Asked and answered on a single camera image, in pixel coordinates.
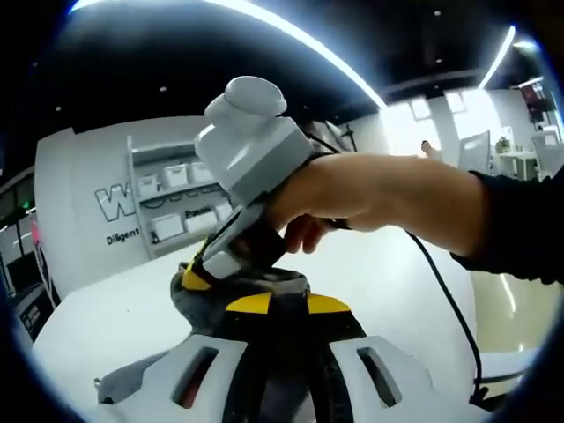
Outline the person's right hand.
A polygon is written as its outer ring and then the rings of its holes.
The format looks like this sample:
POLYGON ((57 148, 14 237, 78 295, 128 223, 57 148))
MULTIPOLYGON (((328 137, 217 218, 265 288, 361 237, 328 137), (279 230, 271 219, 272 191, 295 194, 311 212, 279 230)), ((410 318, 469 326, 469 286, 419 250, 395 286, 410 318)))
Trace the person's right hand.
POLYGON ((271 200, 267 217, 284 228, 287 250, 313 252, 332 227, 343 220, 355 231, 398 226, 412 233, 413 208, 405 183, 412 180, 414 157, 339 154, 313 160, 289 177, 271 200))

